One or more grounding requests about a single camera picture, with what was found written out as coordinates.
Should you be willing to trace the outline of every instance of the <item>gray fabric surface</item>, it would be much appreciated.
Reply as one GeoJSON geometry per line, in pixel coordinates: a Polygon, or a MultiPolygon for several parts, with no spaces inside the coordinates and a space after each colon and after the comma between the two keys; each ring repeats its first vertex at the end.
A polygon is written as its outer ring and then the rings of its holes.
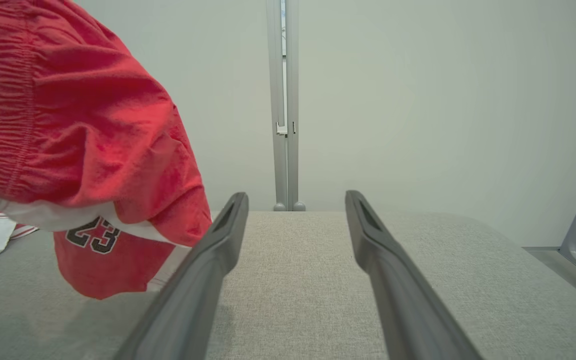
{"type": "MultiPolygon", "coordinates": [[[[486,358],[576,358],[576,290],[477,221],[382,214],[486,358]]],[[[107,359],[153,293],[73,291],[45,232],[0,255],[0,359],[107,359]]],[[[209,358],[384,358],[368,277],[342,212],[251,212],[209,358]]]]}

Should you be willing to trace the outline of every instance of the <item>white wall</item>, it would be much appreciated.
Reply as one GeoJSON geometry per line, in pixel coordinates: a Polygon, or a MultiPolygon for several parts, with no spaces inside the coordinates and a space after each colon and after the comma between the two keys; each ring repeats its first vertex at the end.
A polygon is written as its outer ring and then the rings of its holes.
{"type": "Polygon", "coordinates": [[[78,0],[178,106],[213,210],[275,205],[266,2],[78,0]]]}
{"type": "Polygon", "coordinates": [[[299,200],[556,246],[576,212],[576,1],[299,3],[299,200]]]}

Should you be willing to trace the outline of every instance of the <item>white trim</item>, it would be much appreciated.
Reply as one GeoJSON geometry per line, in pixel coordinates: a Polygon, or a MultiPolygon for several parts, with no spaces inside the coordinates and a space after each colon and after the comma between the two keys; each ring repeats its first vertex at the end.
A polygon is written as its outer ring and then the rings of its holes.
{"type": "Polygon", "coordinates": [[[187,246],[176,246],[170,253],[167,259],[159,268],[159,271],[151,278],[146,285],[147,292],[158,292],[168,282],[170,277],[177,271],[181,262],[190,253],[190,248],[187,246]]]}
{"type": "Polygon", "coordinates": [[[39,228],[36,228],[34,226],[30,226],[30,225],[25,225],[19,228],[15,228],[14,231],[12,232],[12,234],[10,235],[10,240],[16,240],[16,239],[21,239],[23,237],[25,237],[26,235],[30,235],[32,233],[34,233],[35,231],[38,231],[39,228]]]}
{"type": "Polygon", "coordinates": [[[115,228],[135,237],[174,244],[183,248],[190,248],[176,244],[164,237],[150,223],[123,223],[119,220],[115,205],[112,202],[101,203],[87,207],[63,207],[45,200],[31,203],[18,203],[0,199],[0,212],[6,214],[12,221],[19,224],[36,226],[46,231],[68,231],[84,224],[90,223],[97,217],[102,217],[115,228]]]}

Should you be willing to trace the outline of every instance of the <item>number 23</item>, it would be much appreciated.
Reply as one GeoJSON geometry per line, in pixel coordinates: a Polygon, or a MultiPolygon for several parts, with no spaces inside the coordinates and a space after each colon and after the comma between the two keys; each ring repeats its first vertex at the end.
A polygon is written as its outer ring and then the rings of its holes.
{"type": "Polygon", "coordinates": [[[96,229],[99,226],[100,220],[101,217],[98,217],[85,225],[66,231],[66,239],[76,246],[86,248],[86,245],[92,237],[92,241],[90,241],[90,249],[92,249],[92,251],[99,254],[110,253],[110,251],[113,250],[113,246],[115,246],[119,234],[122,233],[121,230],[112,226],[107,220],[104,220],[101,224],[106,228],[106,231],[103,232],[103,239],[84,233],[85,231],[96,229]]]}

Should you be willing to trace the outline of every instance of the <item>metal bracket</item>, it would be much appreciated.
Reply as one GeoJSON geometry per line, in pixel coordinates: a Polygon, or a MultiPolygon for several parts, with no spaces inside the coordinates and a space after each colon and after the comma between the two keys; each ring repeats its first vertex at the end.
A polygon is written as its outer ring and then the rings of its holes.
{"type": "Polygon", "coordinates": [[[286,135],[288,136],[288,125],[279,126],[278,122],[274,123],[274,130],[277,135],[286,135]]]}

